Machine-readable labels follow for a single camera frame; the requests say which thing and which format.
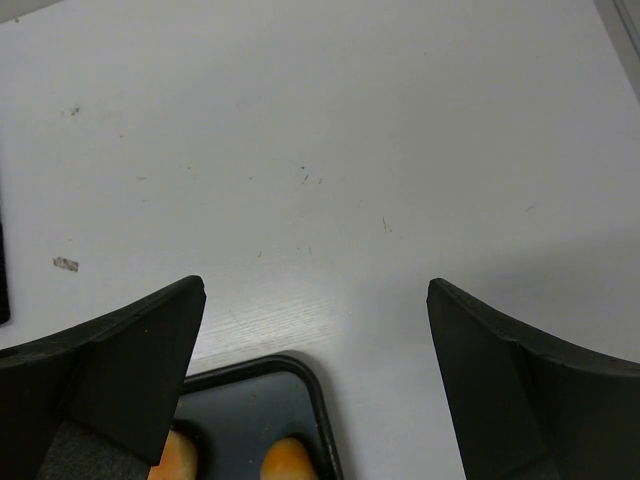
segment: black rubber piece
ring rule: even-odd
[[[202,279],[187,277],[110,314],[0,350],[0,477],[34,478],[69,421],[157,464],[204,304]],[[72,451],[86,455],[86,447]]]
[[[431,332],[467,478],[640,478],[640,365],[504,315],[442,279]]]
[[[188,377],[173,428],[196,444],[198,480],[260,478],[269,448],[292,436],[305,445],[319,478],[343,478],[320,383],[286,355]]]

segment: white table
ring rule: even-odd
[[[308,355],[367,480],[463,478],[430,278],[640,361],[640,106],[590,0],[66,0],[0,65],[0,347],[200,274],[190,371]]]

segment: dark spot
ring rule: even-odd
[[[68,258],[57,257],[53,259],[53,266],[62,268],[63,270],[69,270],[70,272],[77,272],[80,264]]]

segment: white surface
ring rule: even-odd
[[[589,0],[67,0],[0,64],[2,347],[200,274],[191,371],[312,356],[363,479],[463,478],[432,277],[640,361],[640,106]]]

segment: orange object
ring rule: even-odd
[[[317,480],[304,445],[295,438],[277,441],[267,452],[260,480]]]
[[[171,430],[164,444],[160,464],[151,467],[147,480],[195,480],[198,454],[191,440]]]

